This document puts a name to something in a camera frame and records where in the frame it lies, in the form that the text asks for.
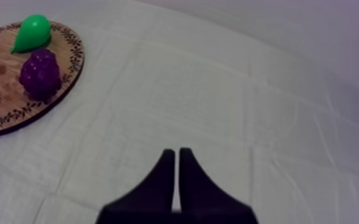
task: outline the round wooden board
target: round wooden board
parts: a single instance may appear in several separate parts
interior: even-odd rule
[[[62,87],[47,101],[35,101],[25,93],[18,78],[25,54],[11,54],[21,23],[0,27],[0,135],[21,128],[50,111],[71,90],[78,79],[85,53],[79,36],[69,27],[51,22],[51,42],[47,48],[57,58]]]

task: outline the toy fruit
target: toy fruit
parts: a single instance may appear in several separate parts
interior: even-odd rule
[[[46,48],[34,51],[22,66],[19,81],[34,99],[51,97],[61,88],[60,70],[55,55]]]
[[[50,37],[49,20],[43,15],[31,15],[22,22],[11,53],[40,47],[45,44]]]

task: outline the green pear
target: green pear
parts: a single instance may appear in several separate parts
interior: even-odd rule
[[[11,53],[23,52],[44,45],[50,35],[50,22],[43,15],[30,15],[22,22]]]

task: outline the white wall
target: white wall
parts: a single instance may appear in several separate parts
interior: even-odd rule
[[[140,0],[305,57],[359,88],[359,0]]]

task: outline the white tablecloth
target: white tablecloth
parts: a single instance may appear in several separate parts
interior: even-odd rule
[[[58,106],[0,136],[0,223],[94,223],[180,147],[261,223],[359,223],[359,92],[335,75],[136,1],[0,0],[0,26],[34,13],[86,60]]]

